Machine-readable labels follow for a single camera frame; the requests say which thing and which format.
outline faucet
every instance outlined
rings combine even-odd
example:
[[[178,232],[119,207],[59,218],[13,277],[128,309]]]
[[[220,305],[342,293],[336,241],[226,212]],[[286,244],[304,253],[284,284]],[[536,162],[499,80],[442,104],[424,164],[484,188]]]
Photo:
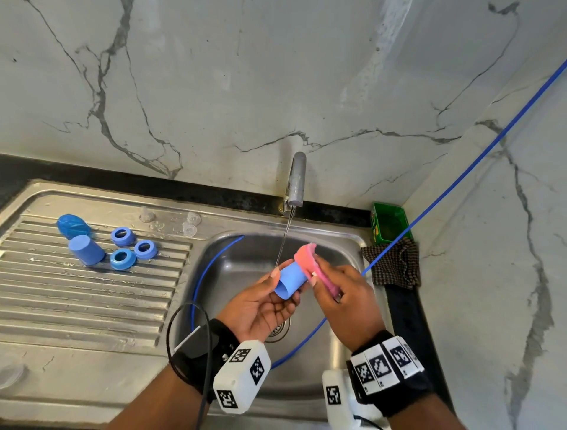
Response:
[[[305,169],[307,167],[307,156],[299,151],[293,156],[287,189],[280,205],[280,212],[289,216],[292,208],[303,206],[303,192],[305,191]]]

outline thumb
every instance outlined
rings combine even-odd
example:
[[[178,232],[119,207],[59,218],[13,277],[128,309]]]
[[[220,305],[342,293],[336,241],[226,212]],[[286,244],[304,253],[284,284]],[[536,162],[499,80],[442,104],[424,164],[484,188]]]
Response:
[[[321,306],[321,309],[326,316],[327,312],[332,311],[338,305],[338,303],[331,296],[330,291],[318,276],[313,276],[311,279],[309,279],[309,282],[311,283],[311,285],[313,285],[313,294],[315,296],[315,299],[317,300],[319,306]]]
[[[280,281],[280,269],[276,267],[265,280],[258,282],[249,288],[249,296],[252,300],[259,300],[274,291]]]

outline blue cable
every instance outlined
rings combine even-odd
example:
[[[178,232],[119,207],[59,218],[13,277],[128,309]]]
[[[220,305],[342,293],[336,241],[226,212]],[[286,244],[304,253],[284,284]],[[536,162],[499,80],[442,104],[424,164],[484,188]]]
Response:
[[[390,243],[386,249],[384,249],[375,259],[374,261],[372,261],[372,263],[370,263],[368,265],[368,267],[366,269],[364,269],[362,271],[362,275],[365,275],[368,273],[368,271],[370,269],[372,269],[372,267],[374,266],[374,264],[376,264],[378,261],[380,261],[380,259],[382,257],[384,257],[384,255],[390,250],[392,249],[392,247],[400,240],[402,239],[402,237],[404,237],[406,235],[407,232],[409,232],[412,228],[415,227],[415,225],[420,222],[423,217],[425,217],[429,212],[431,212],[431,210],[437,206],[439,204],[439,202],[441,200],[443,200],[447,194],[449,194],[451,191],[453,191],[453,189],[465,178],[465,176],[467,176],[481,161],[484,157],[486,157],[486,155],[504,138],[504,136],[506,136],[506,134],[510,131],[510,129],[516,125],[516,123],[522,118],[522,116],[524,116],[526,114],[526,112],[534,105],[535,102],[538,101],[538,99],[541,97],[541,95],[547,90],[547,88],[550,87],[550,85],[561,75],[561,73],[563,73],[563,71],[567,68],[567,60],[565,60],[563,62],[563,64],[561,64],[561,66],[559,66],[559,68],[549,77],[549,79],[541,86],[541,88],[539,88],[539,90],[535,93],[535,95],[530,99],[530,101],[528,101],[526,103],[526,105],[522,108],[522,110],[520,110],[518,112],[518,114],[516,116],[514,116],[514,118],[512,118],[512,121],[510,121],[510,123],[503,128],[503,130],[498,134],[498,136],[496,136],[496,138],[494,138],[494,140],[492,141],[492,143],[490,145],[488,145],[486,147],[486,149],[480,153],[480,155],[472,162],[472,164],[470,166],[467,167],[467,169],[461,173],[461,175],[455,179],[455,181],[448,187],[448,189],[446,189],[438,198],[435,199],[435,201],[433,203],[431,203],[427,209],[425,209],[410,225],[408,225],[408,227],[402,231],[398,237],[396,237],[392,243]],[[244,238],[244,236],[240,236],[238,239],[232,241],[231,243],[229,243],[227,246],[225,246],[223,249],[220,250],[220,252],[218,254],[216,254],[213,259],[209,262],[209,264],[207,265],[207,267],[205,268],[205,270],[203,271],[201,277],[199,278],[198,282],[197,282],[197,286],[195,287],[195,291],[193,293],[193,300],[195,301],[197,298],[197,293],[199,291],[199,287],[201,286],[201,281],[203,280],[203,278],[205,277],[207,271],[209,270],[209,268],[211,267],[211,265],[215,262],[215,260],[223,253],[225,252],[228,248],[230,248],[232,245],[234,245],[236,242],[241,241]],[[191,308],[191,330],[193,330],[194,327],[194,312],[195,312],[195,308],[192,307]],[[315,329],[309,333],[309,336],[307,336],[305,339],[303,339],[301,341],[301,343],[299,345],[297,345],[295,348],[293,348],[288,354],[284,355],[284,357],[280,358],[279,360],[276,360],[273,364],[272,364],[272,369],[275,369],[276,367],[281,366],[283,363],[285,363],[287,360],[289,360],[290,358],[292,358],[302,347],[303,345],[305,345],[314,335],[315,333],[317,333],[317,331],[323,326],[323,324],[327,321],[326,318],[323,318],[323,320],[319,323],[319,325],[317,325],[317,327],[315,327]]]
[[[197,295],[199,294],[199,288],[201,287],[201,282],[203,282],[203,278],[205,277],[205,275],[207,274],[207,272],[209,271],[209,268],[213,265],[213,263],[217,260],[217,258],[219,258],[221,256],[221,254],[223,252],[225,252],[227,249],[229,249],[232,245],[234,245],[236,242],[240,242],[242,239],[244,239],[244,235],[237,237],[236,239],[234,239],[232,242],[230,242],[227,246],[225,246],[223,249],[221,249],[214,257],[211,261],[209,261],[209,264],[207,264],[207,267],[205,267],[205,270],[203,270],[203,273],[201,274],[201,277],[199,278],[199,280],[197,281],[197,285],[195,286],[195,291],[193,292],[193,301],[196,302],[197,301]],[[191,331],[193,331],[195,329],[195,307],[193,305],[191,305]]]

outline stainless steel sink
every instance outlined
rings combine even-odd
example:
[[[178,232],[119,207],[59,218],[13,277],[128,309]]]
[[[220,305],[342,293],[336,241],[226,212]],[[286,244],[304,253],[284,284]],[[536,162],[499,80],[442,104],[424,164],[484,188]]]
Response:
[[[155,221],[140,221],[141,207]],[[183,236],[188,211],[201,215],[193,238]],[[110,231],[128,226],[151,238],[158,256],[117,273],[107,263],[85,268],[66,248],[54,223],[64,213],[81,216],[107,252]],[[171,314],[192,298],[211,258],[235,237],[210,267],[197,300],[211,316],[239,291],[269,272],[276,261],[285,218],[214,206],[178,203],[63,184],[36,182],[0,212],[0,351],[28,367],[26,377],[0,391],[7,422],[101,425],[129,403],[166,365],[165,330]],[[365,229],[294,220],[283,259],[304,243],[332,264],[365,266]],[[386,295],[376,297],[391,329]],[[266,341],[272,361],[303,340],[322,320],[312,292],[289,323]],[[188,331],[180,314],[172,340]],[[271,371],[248,414],[325,420],[321,374],[343,368],[348,352],[328,324],[288,362]],[[222,414],[213,403],[211,414]]]

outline brown checkered rag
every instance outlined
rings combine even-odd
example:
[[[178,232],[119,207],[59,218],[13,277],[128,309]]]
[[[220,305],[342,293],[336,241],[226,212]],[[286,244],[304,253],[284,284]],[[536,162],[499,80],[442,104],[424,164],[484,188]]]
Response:
[[[388,243],[365,246],[362,255],[369,263],[388,246]],[[420,252],[413,239],[404,237],[372,267],[374,285],[394,284],[413,289],[421,285]]]

